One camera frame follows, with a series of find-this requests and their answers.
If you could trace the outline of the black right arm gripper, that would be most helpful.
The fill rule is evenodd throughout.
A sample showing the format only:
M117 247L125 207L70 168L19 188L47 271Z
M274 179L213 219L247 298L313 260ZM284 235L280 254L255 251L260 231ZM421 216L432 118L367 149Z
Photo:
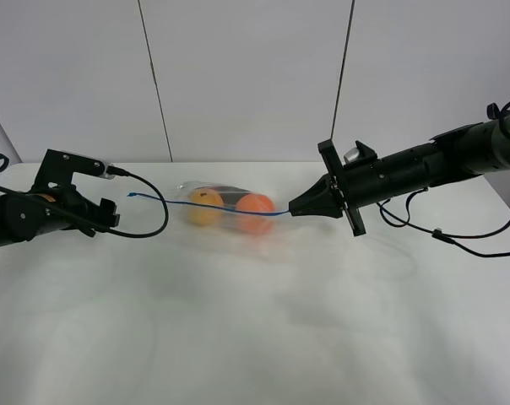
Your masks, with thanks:
M360 208L407 192L406 187L392 181L381 159L355 167L345 166L331 139L317 146L328 170L313 186L288 203L293 217L319 216L339 219L343 211L353 236L366 233ZM337 195L335 204L334 192Z

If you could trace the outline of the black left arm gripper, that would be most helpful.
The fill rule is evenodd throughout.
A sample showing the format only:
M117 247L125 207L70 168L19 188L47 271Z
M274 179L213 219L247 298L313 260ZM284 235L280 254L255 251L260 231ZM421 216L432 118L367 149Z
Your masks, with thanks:
M117 213L117 205L113 201L103 198L96 204L77 191L73 176L78 173L71 170L69 154L71 153L48 149L30 193L101 227L117 227L120 214Z

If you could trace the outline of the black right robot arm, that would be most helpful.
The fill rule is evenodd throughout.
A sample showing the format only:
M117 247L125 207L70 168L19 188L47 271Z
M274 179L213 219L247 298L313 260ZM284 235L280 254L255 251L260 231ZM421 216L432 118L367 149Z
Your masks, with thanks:
M427 187L510 170L510 113L501 120L445 132L429 143L382 158L361 142L345 156L339 156L332 140L317 147L328 172L290 201L290 214L346 217L353 234L360 236L366 232L360 214L365 206Z

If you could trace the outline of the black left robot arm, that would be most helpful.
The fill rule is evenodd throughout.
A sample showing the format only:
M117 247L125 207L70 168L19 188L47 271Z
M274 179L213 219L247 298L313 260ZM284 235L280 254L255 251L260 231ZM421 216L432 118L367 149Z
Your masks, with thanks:
M117 227L120 214L113 201L91 202L73 184L75 174L110 180L112 167L103 160L47 150L27 192L0 192L0 247L59 230L77 230L93 237Z

